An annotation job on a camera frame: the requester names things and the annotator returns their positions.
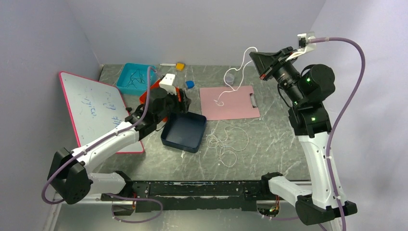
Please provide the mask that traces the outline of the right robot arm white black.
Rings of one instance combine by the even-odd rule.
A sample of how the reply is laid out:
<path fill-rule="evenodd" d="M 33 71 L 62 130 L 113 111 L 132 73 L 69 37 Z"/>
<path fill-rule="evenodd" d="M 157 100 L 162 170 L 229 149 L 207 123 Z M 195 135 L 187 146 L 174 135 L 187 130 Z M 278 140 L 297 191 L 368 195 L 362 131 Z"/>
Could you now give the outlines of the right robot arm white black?
<path fill-rule="evenodd" d="M 259 191 L 265 199 L 285 199 L 303 224 L 315 225 L 355 214 L 357 205 L 344 194 L 328 144 L 334 129 L 323 102 L 335 91 L 334 72 L 324 64 L 311 64 L 299 72 L 290 60 L 293 54 L 294 49 L 287 47 L 249 55 L 260 79 L 276 80 L 292 103 L 288 118 L 305 153 L 312 188 L 305 190 L 275 172 L 262 176 Z"/>

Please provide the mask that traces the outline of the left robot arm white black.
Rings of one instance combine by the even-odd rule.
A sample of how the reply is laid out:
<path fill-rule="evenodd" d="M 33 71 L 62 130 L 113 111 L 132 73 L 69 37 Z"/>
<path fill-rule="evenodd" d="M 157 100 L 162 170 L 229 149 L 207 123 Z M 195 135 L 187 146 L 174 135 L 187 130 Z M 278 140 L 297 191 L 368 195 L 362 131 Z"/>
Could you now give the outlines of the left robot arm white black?
<path fill-rule="evenodd" d="M 161 87 L 148 90 L 145 102 L 113 130 L 71 151 L 61 148 L 55 152 L 41 193 L 42 200 L 51 205 L 58 202 L 72 205 L 89 194 L 99 193 L 111 193 L 121 200 L 129 199 L 133 186 L 128 176 L 121 171 L 96 174 L 93 170 L 121 149 L 155 132 L 157 125 L 171 114 L 188 112 L 190 104 L 191 99 L 184 89 L 177 88 L 175 94 Z M 46 198 L 48 186 L 56 190 L 61 200 L 54 202 Z"/>

